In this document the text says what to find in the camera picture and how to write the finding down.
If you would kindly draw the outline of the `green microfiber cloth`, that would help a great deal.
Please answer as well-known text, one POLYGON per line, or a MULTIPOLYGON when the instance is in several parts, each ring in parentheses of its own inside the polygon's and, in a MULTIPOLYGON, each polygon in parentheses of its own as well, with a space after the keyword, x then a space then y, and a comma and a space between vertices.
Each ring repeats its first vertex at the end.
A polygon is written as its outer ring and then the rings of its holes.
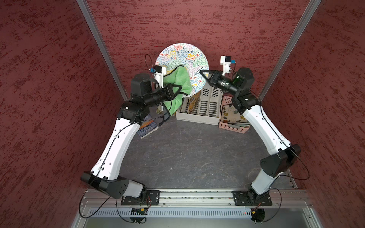
POLYGON ((177 66, 172 72, 164 76, 163 85, 167 84, 177 86, 173 87, 173 93, 178 93, 175 98, 172 101, 164 102, 164 105, 172 115, 182 105, 184 96, 190 95, 193 90, 187 69, 182 65, 177 66))

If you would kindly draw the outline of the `square floral plate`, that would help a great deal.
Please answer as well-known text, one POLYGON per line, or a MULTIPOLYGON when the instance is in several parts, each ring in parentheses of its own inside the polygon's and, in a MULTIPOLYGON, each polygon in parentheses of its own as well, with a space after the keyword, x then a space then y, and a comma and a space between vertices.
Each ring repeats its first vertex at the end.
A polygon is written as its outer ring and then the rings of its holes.
POLYGON ((239 113, 233 104, 223 105, 220 122, 227 124, 247 124, 248 120, 239 113))

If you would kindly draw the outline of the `round colourful squiggle plate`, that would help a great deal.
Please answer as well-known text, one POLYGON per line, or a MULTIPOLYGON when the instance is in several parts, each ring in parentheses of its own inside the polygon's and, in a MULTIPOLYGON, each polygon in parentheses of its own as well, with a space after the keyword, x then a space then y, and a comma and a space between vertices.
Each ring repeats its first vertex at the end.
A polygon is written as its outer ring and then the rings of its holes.
POLYGON ((167 73, 177 66, 184 66, 189 74, 192 91, 189 97, 197 94, 206 84, 201 70, 208 70, 209 63, 204 53, 188 43, 176 43, 166 47, 156 58, 155 65, 165 67, 167 73))

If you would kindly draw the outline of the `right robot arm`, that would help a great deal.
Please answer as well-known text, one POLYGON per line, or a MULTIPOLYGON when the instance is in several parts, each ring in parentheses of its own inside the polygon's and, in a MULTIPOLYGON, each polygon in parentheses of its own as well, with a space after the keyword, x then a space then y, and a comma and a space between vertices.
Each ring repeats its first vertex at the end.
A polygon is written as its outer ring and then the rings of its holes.
POLYGON ((260 100, 251 91, 254 76, 249 68, 240 68, 232 79, 217 70, 200 70, 200 74, 210 86, 232 95, 233 106, 258 133, 269 153, 260 161, 256 179, 235 199, 244 206, 269 205, 270 187, 295 163, 301 152, 299 145, 291 144, 265 114, 260 100))

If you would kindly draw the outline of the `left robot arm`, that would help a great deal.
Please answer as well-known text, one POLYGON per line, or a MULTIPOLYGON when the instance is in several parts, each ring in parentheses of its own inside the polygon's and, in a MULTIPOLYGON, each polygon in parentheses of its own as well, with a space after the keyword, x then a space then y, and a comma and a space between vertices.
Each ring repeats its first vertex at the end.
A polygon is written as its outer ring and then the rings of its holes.
POLYGON ((145 185, 119 175, 124 156, 150 113, 150 107, 162 105, 162 118, 168 120, 175 111, 174 102, 191 91, 190 77, 185 69, 154 78, 145 73, 135 75, 131 81, 131 98, 123 103, 101 157, 90 172, 82 174, 81 180, 116 200, 131 197, 144 202, 145 185))

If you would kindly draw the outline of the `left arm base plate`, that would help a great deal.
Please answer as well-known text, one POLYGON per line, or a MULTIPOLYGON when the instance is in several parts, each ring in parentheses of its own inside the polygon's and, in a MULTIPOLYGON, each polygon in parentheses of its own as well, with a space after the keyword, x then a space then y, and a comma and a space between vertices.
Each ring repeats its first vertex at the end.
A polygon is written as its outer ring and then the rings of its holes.
POLYGON ((156 206, 159 204, 160 191, 143 190, 137 198, 124 196, 121 200, 123 206, 156 206))

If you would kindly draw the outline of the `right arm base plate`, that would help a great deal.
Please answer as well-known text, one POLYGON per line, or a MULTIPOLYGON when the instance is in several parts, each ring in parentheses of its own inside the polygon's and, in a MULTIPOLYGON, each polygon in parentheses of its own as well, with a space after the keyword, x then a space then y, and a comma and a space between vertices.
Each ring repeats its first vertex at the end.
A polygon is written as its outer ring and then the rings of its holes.
POLYGON ((236 206, 272 206, 269 191, 258 195, 255 191, 232 191, 236 206))

